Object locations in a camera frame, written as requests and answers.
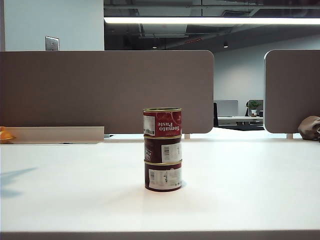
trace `ceiling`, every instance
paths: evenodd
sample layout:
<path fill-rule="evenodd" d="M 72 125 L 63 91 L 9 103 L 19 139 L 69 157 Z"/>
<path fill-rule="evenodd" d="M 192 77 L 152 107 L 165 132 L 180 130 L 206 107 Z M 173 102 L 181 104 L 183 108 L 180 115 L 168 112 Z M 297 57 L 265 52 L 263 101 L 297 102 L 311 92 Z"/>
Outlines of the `ceiling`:
<path fill-rule="evenodd" d="M 320 0 L 104 0 L 105 17 L 319 18 Z M 110 24 L 106 50 L 207 49 L 223 51 L 252 44 L 320 34 L 318 26 Z"/>

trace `ceiling light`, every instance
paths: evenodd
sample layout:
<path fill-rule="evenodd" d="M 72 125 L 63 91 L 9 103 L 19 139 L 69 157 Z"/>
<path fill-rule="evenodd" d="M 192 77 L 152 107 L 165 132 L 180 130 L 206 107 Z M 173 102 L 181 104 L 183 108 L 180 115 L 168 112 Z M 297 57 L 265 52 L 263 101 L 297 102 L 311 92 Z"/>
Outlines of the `ceiling light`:
<path fill-rule="evenodd" d="M 108 24 L 320 25 L 320 18 L 262 17 L 105 17 Z"/>

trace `can lid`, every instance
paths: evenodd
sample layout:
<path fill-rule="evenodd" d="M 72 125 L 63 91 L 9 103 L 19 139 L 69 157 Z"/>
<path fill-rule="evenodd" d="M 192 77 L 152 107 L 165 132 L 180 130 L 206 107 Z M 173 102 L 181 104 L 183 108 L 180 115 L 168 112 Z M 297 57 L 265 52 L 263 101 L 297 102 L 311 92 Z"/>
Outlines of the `can lid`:
<path fill-rule="evenodd" d="M 148 136 L 148 135 L 143 135 L 145 139 L 178 139 L 181 138 L 181 134 L 177 136 Z"/>
<path fill-rule="evenodd" d="M 155 107 L 155 108 L 145 108 L 144 112 L 179 112 L 182 108 L 180 107 Z"/>
<path fill-rule="evenodd" d="M 144 160 L 144 163 L 148 165 L 154 165 L 154 166 L 171 166 L 171 165 L 181 164 L 182 159 L 176 162 L 150 162 L 150 161 Z"/>

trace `tomato paste can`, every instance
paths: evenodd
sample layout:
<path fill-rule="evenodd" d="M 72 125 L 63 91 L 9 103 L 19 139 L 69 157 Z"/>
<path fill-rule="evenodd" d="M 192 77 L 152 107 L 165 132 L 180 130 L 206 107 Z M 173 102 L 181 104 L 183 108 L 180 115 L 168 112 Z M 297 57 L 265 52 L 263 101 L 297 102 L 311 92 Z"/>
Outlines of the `tomato paste can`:
<path fill-rule="evenodd" d="M 177 163 L 181 159 L 181 135 L 169 137 L 144 135 L 145 161 L 150 163 Z"/>
<path fill-rule="evenodd" d="M 143 133 L 153 137 L 181 135 L 181 108 L 159 107 L 143 110 Z"/>
<path fill-rule="evenodd" d="M 171 192 L 182 186 L 182 160 L 175 163 L 144 161 L 145 188 L 156 192 Z"/>

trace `light switch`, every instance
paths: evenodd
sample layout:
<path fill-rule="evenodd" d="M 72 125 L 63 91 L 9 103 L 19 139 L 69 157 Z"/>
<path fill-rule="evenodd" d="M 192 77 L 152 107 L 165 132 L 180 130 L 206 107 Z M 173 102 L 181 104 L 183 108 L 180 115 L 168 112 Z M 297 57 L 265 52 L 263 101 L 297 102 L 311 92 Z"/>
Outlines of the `light switch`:
<path fill-rule="evenodd" d="M 52 36 L 45 36 L 45 50 L 59 51 L 59 38 Z"/>

